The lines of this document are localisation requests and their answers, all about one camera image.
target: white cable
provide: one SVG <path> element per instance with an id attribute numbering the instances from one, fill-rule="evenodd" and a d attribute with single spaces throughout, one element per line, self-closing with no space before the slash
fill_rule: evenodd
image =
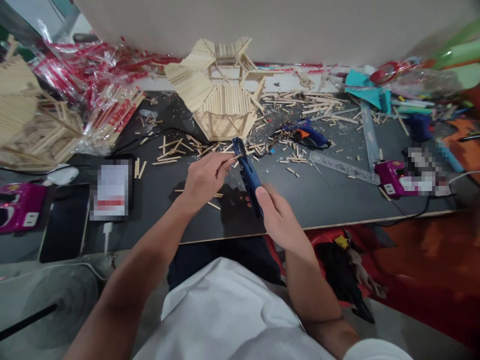
<path id="1" fill-rule="evenodd" d="M 467 175 L 470 175 L 470 174 L 476 174 L 476 173 L 480 173 L 480 171 L 464 172 L 463 174 L 460 174 L 460 175 L 458 175 L 458 176 L 455 176 L 453 179 L 451 179 L 451 180 L 448 182 L 448 185 L 450 185 L 450 184 L 453 183 L 454 181 L 457 181 L 457 180 L 460 179 L 460 178 L 463 178 L 464 176 L 467 176 Z"/>
<path id="2" fill-rule="evenodd" d="M 112 232 L 112 227 L 114 226 L 113 222 L 106 222 L 103 224 L 103 233 L 105 234 L 105 244 L 103 245 L 103 254 L 105 256 L 109 255 L 109 237 Z"/>
<path id="3" fill-rule="evenodd" d="M 12 281 L 12 280 L 17 280 L 17 279 L 26 277 L 27 275 L 32 275 L 32 274 L 38 273 L 38 272 L 43 271 L 43 270 L 47 270 L 47 269 L 51 269 L 51 268 L 59 268 L 59 267 L 64 267 L 64 266 L 76 266 L 76 265 L 84 265 L 84 266 L 90 268 L 91 272 L 92 272 L 97 278 L 99 278 L 99 279 L 102 280 L 102 281 L 107 281 L 107 279 L 105 279 L 103 276 L 101 276 L 101 275 L 97 272 L 97 270 L 95 270 L 95 268 L 92 266 L 92 264 L 89 264 L 88 262 L 76 262 L 76 263 L 71 263 L 71 264 L 57 264 L 57 265 L 50 265 L 50 266 L 42 267 L 42 268 L 40 268 L 40 269 L 31 271 L 31 272 L 27 272 L 27 273 L 22 274 L 22 275 L 19 275 L 19 276 L 11 277 L 11 278 L 8 278 L 8 279 L 5 279 L 5 280 L 0 280 L 0 285 L 2 285 L 2 284 L 4 284 L 4 283 L 8 283 L 8 282 L 10 282 L 10 281 Z"/>

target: finger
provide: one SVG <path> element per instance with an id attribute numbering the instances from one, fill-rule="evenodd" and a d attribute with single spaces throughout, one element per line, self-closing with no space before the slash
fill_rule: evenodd
<path id="1" fill-rule="evenodd" d="M 227 160 L 223 165 L 220 165 L 216 173 L 216 178 L 221 180 L 222 183 L 225 181 L 225 176 L 227 176 L 227 171 L 230 170 L 230 166 L 232 166 L 232 160 Z"/>
<path id="2" fill-rule="evenodd" d="M 261 206 L 261 209 L 263 210 L 264 217 L 270 217 L 278 214 L 278 211 L 275 208 L 267 189 L 265 189 L 263 186 L 257 187 L 255 190 L 255 196 Z"/>
<path id="3" fill-rule="evenodd" d="M 277 209 L 277 211 L 282 216 L 291 215 L 292 208 L 290 207 L 289 202 L 277 192 L 277 189 L 272 184 L 265 183 L 262 184 L 263 187 L 268 191 L 270 198 L 273 202 L 273 205 Z"/>
<path id="4" fill-rule="evenodd" d="M 216 152 L 209 152 L 207 155 L 204 155 L 200 160 L 196 161 L 195 164 L 198 164 L 200 166 L 205 166 L 212 157 L 215 156 L 215 154 L 218 154 Z"/>
<path id="5" fill-rule="evenodd" d="M 220 166 L 225 162 L 227 162 L 226 165 L 231 166 L 234 163 L 232 160 L 233 157 L 234 155 L 228 152 L 215 152 L 213 156 L 209 158 L 208 163 L 205 166 L 212 171 L 217 172 L 220 169 Z"/>

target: hand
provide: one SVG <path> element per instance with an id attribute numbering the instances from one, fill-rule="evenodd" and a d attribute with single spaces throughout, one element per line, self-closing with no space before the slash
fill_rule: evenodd
<path id="1" fill-rule="evenodd" d="M 263 210 L 265 229 L 273 241 L 285 250 L 292 250 L 300 240 L 307 239 L 290 204 L 270 184 L 256 188 L 255 195 Z"/>
<path id="2" fill-rule="evenodd" d="M 182 195 L 193 210 L 200 210 L 220 190 L 235 162 L 233 157 L 231 153 L 211 152 L 191 163 Z"/>

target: blue paper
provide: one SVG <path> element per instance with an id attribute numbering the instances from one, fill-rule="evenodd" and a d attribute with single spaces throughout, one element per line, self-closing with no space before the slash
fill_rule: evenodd
<path id="1" fill-rule="evenodd" d="M 392 111 L 390 106 L 392 94 L 390 90 L 376 87 L 375 84 L 370 81 L 368 75 L 361 72 L 350 70 L 345 80 L 345 91 L 368 101 L 385 114 L 390 114 Z"/>

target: pink device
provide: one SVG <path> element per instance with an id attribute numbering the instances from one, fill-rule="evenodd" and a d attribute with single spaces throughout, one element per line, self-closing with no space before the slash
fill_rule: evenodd
<path id="1" fill-rule="evenodd" d="M 0 187 L 0 233 L 23 232 L 36 228 L 47 188 L 31 183 Z"/>
<path id="2" fill-rule="evenodd" d="M 375 173 L 380 177 L 380 184 L 386 194 L 393 199 L 399 199 L 403 196 L 420 195 L 418 189 L 406 190 L 402 185 L 402 180 L 412 179 L 404 176 L 405 165 L 402 161 L 385 161 L 375 165 Z"/>

